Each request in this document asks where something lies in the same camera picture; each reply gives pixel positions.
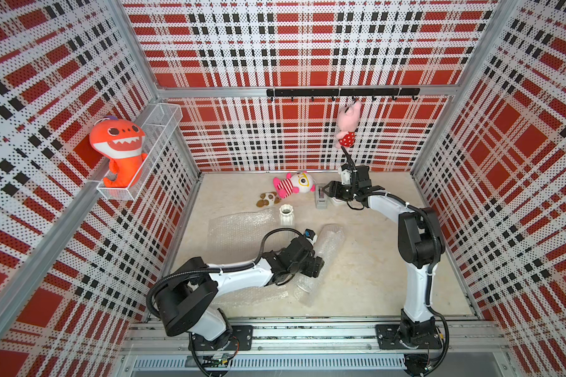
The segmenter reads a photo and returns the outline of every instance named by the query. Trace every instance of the pink plush toy with glasses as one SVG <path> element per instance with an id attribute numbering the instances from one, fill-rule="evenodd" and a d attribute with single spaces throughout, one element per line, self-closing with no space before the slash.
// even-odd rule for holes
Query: pink plush toy with glasses
<path id="1" fill-rule="evenodd" d="M 360 120 L 360 108 L 363 104 L 355 101 L 354 104 L 345 107 L 337 115 L 337 126 L 340 131 L 336 133 L 336 148 L 352 147 L 354 145 L 354 132 L 357 130 Z"/>
<path id="2" fill-rule="evenodd" d="M 314 192 L 314 179 L 309 173 L 305 171 L 299 171 L 295 174 L 287 173 L 285 179 L 280 180 L 279 178 L 273 179 L 273 185 L 277 194 L 284 199 L 291 194 L 297 194 L 299 192 Z"/>

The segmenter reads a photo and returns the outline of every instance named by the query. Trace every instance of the white wire basket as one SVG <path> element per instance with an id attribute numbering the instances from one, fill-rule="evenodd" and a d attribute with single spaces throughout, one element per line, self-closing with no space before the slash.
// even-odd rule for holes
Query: white wire basket
<path id="1" fill-rule="evenodd" d="M 182 119 L 182 111 L 179 105 L 158 103 L 150 104 L 147 107 L 150 111 L 147 120 L 143 124 L 138 124 L 146 134 L 142 152 L 147 154 L 147 158 L 143 161 L 141 168 L 138 169 L 131 182 L 134 182 L 137 176 L 140 177 L 134 184 L 131 183 L 125 188 L 105 187 L 105 183 L 101 180 L 98 191 L 107 200 L 136 200 L 138 198 L 164 151 L 168 139 Z M 117 174 L 109 171 L 106 177 L 114 180 Z"/>

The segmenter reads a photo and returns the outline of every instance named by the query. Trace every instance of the bubble wrap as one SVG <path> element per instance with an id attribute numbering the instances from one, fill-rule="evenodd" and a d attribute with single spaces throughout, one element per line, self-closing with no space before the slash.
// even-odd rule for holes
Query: bubble wrap
<path id="1" fill-rule="evenodd" d="M 210 220 L 208 224 L 208 247 L 205 257 L 207 263 L 226 264 L 254 260 L 260 250 L 264 235 L 280 228 L 277 208 L 268 208 L 258 212 L 222 216 Z M 280 250 L 297 237 L 292 232 L 278 232 L 271 235 L 264 245 L 264 252 Z M 281 287 L 247 288 L 227 293 L 216 298 L 214 305 L 246 306 L 259 302 L 277 300 L 290 296 L 293 285 Z"/>
<path id="2" fill-rule="evenodd" d="M 294 285 L 293 295 L 302 304 L 312 306 L 318 295 L 321 284 L 327 279 L 327 272 L 335 262 L 342 244 L 346 240 L 344 231 L 337 224 L 328 224 L 323 227 L 314 244 L 314 251 L 325 261 L 319 277 L 312 278 L 302 274 L 296 275 L 291 283 Z"/>

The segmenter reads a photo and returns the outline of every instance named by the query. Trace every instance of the brown and white dog plush toy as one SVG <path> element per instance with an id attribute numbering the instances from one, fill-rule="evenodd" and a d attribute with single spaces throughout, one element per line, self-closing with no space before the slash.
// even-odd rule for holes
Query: brown and white dog plush toy
<path id="1" fill-rule="evenodd" d="M 276 192 L 264 192 L 260 194 L 260 200 L 256 203 L 256 205 L 260 208 L 262 207 L 270 207 L 274 206 L 275 204 L 279 203 L 281 198 L 277 196 Z"/>

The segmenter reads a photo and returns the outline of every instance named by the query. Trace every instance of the striped plush toy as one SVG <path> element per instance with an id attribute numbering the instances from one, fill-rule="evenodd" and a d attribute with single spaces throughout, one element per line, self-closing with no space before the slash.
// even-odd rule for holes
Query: striped plush toy
<path id="1" fill-rule="evenodd" d="M 273 179 L 273 185 L 281 199 L 298 192 L 314 192 L 315 189 L 314 179 L 305 171 L 299 171 L 295 174 L 289 172 L 284 180 L 275 178 Z"/>

